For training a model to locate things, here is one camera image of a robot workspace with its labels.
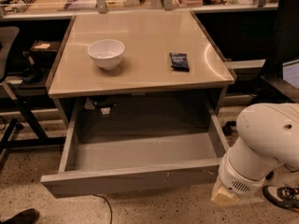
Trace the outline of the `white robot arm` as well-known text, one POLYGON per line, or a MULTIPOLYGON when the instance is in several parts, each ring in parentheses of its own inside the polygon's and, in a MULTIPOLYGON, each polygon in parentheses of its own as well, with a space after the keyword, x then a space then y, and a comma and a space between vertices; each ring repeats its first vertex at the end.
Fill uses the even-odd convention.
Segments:
POLYGON ((284 164, 299 168, 299 104, 250 105, 238 115, 236 129, 238 138, 221 159, 211 195, 222 206, 255 194, 284 164))

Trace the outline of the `white gripper with vents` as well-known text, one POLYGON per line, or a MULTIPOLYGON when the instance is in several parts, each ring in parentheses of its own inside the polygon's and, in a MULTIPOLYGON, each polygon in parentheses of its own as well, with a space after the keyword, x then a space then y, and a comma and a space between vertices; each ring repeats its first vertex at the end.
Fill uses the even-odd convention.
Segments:
POLYGON ((275 170, 275 160, 262 155, 235 155, 227 152, 219 167, 210 200, 221 206, 235 205, 238 195, 251 195, 259 190, 266 176, 275 170))

